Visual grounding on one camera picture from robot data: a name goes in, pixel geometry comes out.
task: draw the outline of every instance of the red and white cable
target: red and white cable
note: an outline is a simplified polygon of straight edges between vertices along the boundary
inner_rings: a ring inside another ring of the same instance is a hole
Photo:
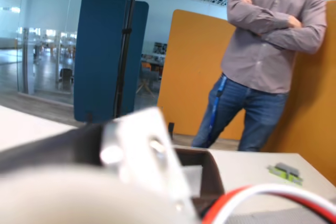
[[[263,184],[242,187],[221,196],[208,211],[202,220],[202,224],[224,224],[240,203],[253,195],[259,194],[276,195],[290,199],[320,214],[331,223],[336,223],[336,207],[326,199],[290,185]]]

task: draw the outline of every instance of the green object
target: green object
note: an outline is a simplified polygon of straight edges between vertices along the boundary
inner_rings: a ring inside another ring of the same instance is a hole
[[[276,166],[269,166],[268,170],[280,178],[302,186],[303,179],[300,178],[299,171],[295,168],[279,163]]]

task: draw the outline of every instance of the blue partition panel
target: blue partition panel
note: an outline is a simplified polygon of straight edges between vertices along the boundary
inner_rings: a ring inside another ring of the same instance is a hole
[[[101,123],[113,116],[124,9],[125,0],[82,0],[74,72],[73,106],[77,121]],[[146,2],[136,1],[122,114],[134,109],[148,10]]]

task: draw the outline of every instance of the blue jeans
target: blue jeans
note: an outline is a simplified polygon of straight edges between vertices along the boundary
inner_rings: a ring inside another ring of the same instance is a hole
[[[223,94],[219,98],[215,123],[208,141],[212,109],[221,81],[222,77],[210,91],[208,106],[192,146],[209,148],[235,115],[241,109],[245,109],[245,128],[238,150],[259,152],[279,121],[288,94],[265,93],[227,79]]]

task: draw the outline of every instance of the white table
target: white table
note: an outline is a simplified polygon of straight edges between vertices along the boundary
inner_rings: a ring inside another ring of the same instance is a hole
[[[75,129],[0,106],[0,151]]]
[[[284,163],[299,170],[303,178],[302,188],[326,199],[336,199],[336,187],[312,167],[299,154],[244,153],[210,150],[218,165],[226,192],[257,184],[291,184],[269,173],[267,167]],[[265,211],[281,211],[298,207],[296,203],[275,196],[258,195],[240,205],[235,214],[245,215]]]
[[[73,126],[38,118],[3,106],[0,106],[0,114],[2,126],[0,151],[75,129]],[[289,183],[270,174],[267,169],[269,165],[275,166],[282,162],[299,170],[304,189],[326,199],[336,199],[336,187],[299,154],[209,151],[217,163],[226,192],[246,185]],[[297,207],[295,203],[274,196],[255,196],[240,205],[235,214],[248,215]]]

